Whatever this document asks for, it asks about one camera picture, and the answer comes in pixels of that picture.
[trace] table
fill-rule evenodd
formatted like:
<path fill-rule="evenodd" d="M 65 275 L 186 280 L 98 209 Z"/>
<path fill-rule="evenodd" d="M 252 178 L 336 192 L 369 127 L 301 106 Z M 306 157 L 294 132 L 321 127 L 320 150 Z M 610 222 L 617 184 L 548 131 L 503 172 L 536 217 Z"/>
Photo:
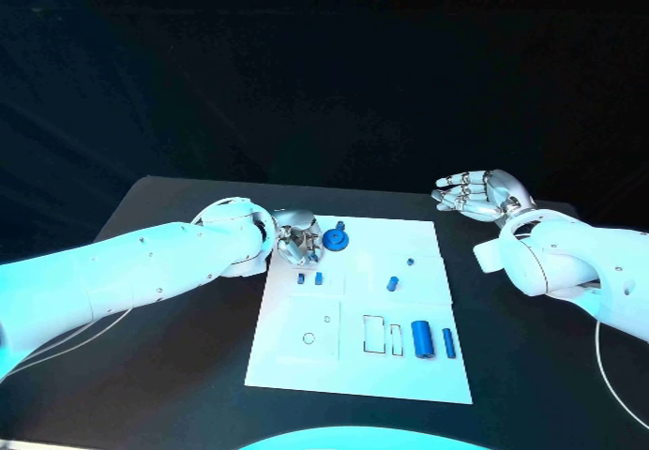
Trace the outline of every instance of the table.
<path fill-rule="evenodd" d="M 600 379 L 593 318 L 567 302 L 526 297 L 502 271 L 482 273 L 471 247 L 497 229 L 438 212 L 427 195 L 146 177 L 96 240 L 189 221 L 232 196 L 268 209 L 435 222 L 474 404 L 245 387 L 258 275 L 221 278 L 134 309 L 91 344 L 9 377 L 1 437 L 105 450 L 229 449 L 298 429 L 356 425 L 492 448 L 647 448 L 649 433 Z M 564 203 L 539 205 L 574 215 Z M 601 340 L 611 383 L 640 408 L 649 405 L 646 344 L 607 328 Z"/>

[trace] white robotic arm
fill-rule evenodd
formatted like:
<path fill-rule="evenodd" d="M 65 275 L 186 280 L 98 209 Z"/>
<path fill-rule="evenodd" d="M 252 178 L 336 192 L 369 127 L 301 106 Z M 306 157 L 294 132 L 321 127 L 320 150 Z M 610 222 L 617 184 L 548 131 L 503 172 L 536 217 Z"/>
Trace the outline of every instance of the white robotic arm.
<path fill-rule="evenodd" d="M 505 268 L 516 288 L 575 303 L 600 322 L 649 341 L 646 232 L 591 227 L 536 209 L 518 180 L 503 171 L 466 172 L 438 180 L 441 211 L 495 221 L 496 239 L 474 248 L 484 272 Z"/>
<path fill-rule="evenodd" d="M 0 380 L 50 339 L 85 323 L 216 277 L 265 272 L 275 242 L 290 263 L 316 264 L 321 241 L 313 213 L 271 214 L 235 198 L 213 203 L 192 223 L 167 223 L 1 265 Z"/>

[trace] robotic arm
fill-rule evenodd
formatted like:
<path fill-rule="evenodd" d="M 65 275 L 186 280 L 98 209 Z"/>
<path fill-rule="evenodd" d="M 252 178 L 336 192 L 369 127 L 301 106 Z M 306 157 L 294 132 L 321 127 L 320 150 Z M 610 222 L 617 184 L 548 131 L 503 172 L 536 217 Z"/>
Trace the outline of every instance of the robotic arm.
<path fill-rule="evenodd" d="M 216 277 L 267 270 L 277 243 L 294 265 L 314 265 L 321 239 L 309 211 L 270 213 L 248 199 L 213 203 L 173 222 L 89 246 L 0 266 L 0 381 L 58 335 L 160 302 Z"/>
<path fill-rule="evenodd" d="M 536 209 L 505 171 L 466 172 L 437 181 L 441 211 L 496 222 L 499 237 L 473 249 L 486 273 L 505 269 L 516 288 L 578 305 L 597 320 L 649 341 L 646 232 L 591 227 Z"/>

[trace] white paper sheet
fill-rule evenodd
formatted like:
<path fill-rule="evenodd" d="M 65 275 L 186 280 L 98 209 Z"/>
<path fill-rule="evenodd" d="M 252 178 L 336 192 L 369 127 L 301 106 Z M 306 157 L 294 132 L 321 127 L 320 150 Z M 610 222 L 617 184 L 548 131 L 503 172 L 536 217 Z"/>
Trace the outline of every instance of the white paper sheet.
<path fill-rule="evenodd" d="M 296 268 L 272 254 L 248 362 L 246 386 L 362 396 L 471 403 L 453 318 L 444 260 L 433 222 L 319 216 L 323 232 L 345 221 L 349 246 L 323 250 L 316 269 Z M 407 260 L 415 263 L 408 266 Z M 314 285 L 321 272 L 323 284 Z M 297 274 L 304 284 L 297 284 Z M 394 292 L 389 277 L 399 278 Z M 385 353 L 372 350 L 384 319 Z M 435 356 L 415 356 L 411 322 L 428 321 Z M 394 337 L 398 325 L 401 334 Z M 457 357 L 446 357 L 450 328 Z M 402 356 L 394 355 L 394 349 Z"/>

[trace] black curtain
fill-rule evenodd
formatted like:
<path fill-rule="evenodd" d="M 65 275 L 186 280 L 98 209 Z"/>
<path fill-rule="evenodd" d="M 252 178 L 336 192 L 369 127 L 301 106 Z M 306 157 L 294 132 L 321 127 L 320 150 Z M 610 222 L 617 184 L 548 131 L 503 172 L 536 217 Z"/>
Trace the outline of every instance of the black curtain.
<path fill-rule="evenodd" d="M 500 168 L 646 229 L 646 16 L 187 5 L 0 6 L 3 262 L 91 242 L 146 175 L 428 193 Z"/>

